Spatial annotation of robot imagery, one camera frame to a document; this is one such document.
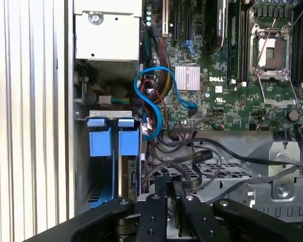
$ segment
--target silver heatsink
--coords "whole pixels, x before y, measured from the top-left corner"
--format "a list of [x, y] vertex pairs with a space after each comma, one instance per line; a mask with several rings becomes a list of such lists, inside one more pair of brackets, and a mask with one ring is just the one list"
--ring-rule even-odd
[[178, 91], [200, 90], [200, 66], [175, 66], [175, 79]]
[[132, 82], [138, 73], [138, 62], [112, 62], [101, 60], [87, 60], [92, 67], [97, 69], [103, 79], [124, 80]]

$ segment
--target screw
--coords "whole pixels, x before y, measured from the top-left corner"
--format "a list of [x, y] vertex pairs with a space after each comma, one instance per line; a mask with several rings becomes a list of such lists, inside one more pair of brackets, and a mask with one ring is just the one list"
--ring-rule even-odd
[[122, 201], [120, 202], [120, 205], [126, 205], [126, 204], [128, 204], [128, 203], [129, 203], [128, 201], [122, 200]]
[[97, 24], [100, 21], [100, 16], [98, 14], [92, 15], [92, 22]]
[[285, 198], [288, 195], [288, 188], [285, 186], [280, 186], [278, 187], [278, 193], [281, 197]]
[[258, 36], [264, 36], [264, 35], [265, 35], [265, 33], [263, 31], [258, 32]]
[[192, 200], [194, 199], [194, 197], [191, 196], [191, 195], [187, 195], [185, 198], [186, 198], [187, 200], [189, 200], [189, 201], [192, 201]]
[[284, 188], [284, 187], [279, 187], [279, 188], [278, 188], [278, 191], [279, 191], [279, 193], [280, 193], [280, 194], [284, 194], [284, 193], [286, 193], [286, 191], [285, 191], [285, 188]]
[[229, 203], [226, 201], [220, 201], [220, 204], [224, 207], [227, 207], [229, 205]]

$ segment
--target metal bracket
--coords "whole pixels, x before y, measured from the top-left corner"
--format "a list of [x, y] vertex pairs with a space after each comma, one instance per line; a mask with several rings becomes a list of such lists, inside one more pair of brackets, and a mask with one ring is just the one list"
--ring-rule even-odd
[[[300, 148], [297, 142], [289, 142], [284, 149], [283, 142], [273, 142], [269, 151], [269, 159], [276, 161], [286, 161], [291, 163], [300, 162]], [[292, 165], [277, 165], [268, 167], [268, 176], [280, 173], [284, 169], [288, 169]], [[294, 179], [299, 177], [299, 170], [290, 175], [273, 181], [272, 198], [273, 199], [291, 199], [295, 193]]]

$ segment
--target heatsink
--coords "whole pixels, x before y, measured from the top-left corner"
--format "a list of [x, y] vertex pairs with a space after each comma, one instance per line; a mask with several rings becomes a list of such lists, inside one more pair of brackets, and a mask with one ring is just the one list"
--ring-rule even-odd
[[199, 65], [179, 65], [175, 66], [175, 79], [177, 90], [199, 91], [200, 90], [200, 66]]

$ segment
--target white sticker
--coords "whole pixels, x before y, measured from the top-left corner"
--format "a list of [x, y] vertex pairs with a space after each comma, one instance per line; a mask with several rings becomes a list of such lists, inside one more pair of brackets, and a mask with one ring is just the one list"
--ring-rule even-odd
[[147, 118], [147, 129], [149, 129], [149, 130], [153, 130], [152, 123], [151, 123], [151, 121], [150, 121], [150, 118], [149, 118], [149, 117]]
[[223, 87], [222, 86], [216, 86], [215, 87], [215, 93], [222, 93], [223, 92]]
[[141, 132], [142, 132], [143, 135], [149, 136], [147, 124], [143, 124], [143, 125], [141, 126]]

